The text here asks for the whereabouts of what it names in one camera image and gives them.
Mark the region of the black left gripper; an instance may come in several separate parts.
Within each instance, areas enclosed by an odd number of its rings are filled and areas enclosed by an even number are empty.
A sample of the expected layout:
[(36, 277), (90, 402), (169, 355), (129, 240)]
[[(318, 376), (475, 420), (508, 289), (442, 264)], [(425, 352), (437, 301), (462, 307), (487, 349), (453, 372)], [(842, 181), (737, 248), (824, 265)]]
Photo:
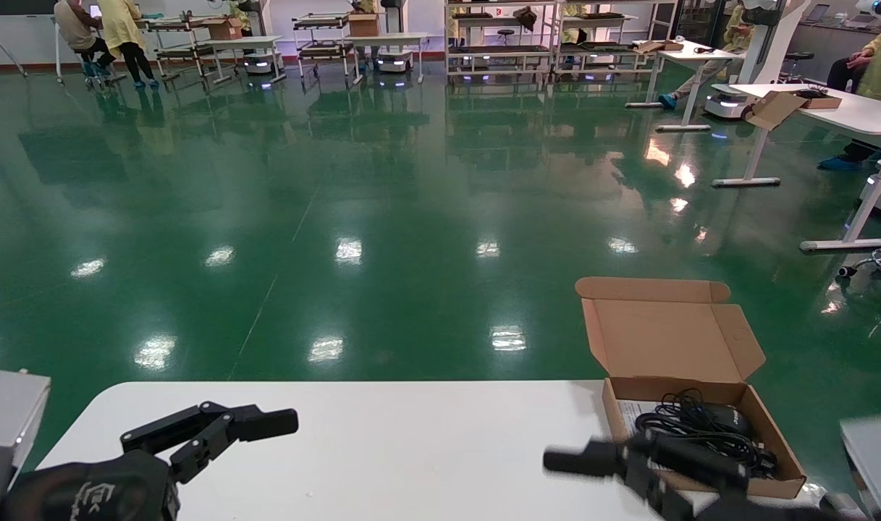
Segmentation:
[[(125, 452), (102, 462), (71, 462), (21, 475), (0, 505), (0, 520), (175, 520), (177, 483), (189, 483), (238, 441), (288, 436), (294, 409), (202, 402), (120, 436)], [(169, 466), (155, 456), (177, 448)]]

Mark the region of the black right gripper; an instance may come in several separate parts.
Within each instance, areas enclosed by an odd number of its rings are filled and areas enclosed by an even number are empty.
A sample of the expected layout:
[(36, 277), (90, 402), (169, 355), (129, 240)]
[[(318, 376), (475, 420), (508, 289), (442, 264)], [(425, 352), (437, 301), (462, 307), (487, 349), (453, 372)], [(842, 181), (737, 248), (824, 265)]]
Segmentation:
[[(578, 452), (546, 449), (543, 468), (590, 478), (619, 478), (663, 520), (838, 520), (838, 514), (811, 505), (773, 504), (747, 498), (743, 465), (695, 444), (669, 436), (639, 434), (626, 441), (592, 439)], [(664, 468), (711, 488), (701, 507), (674, 489)]]

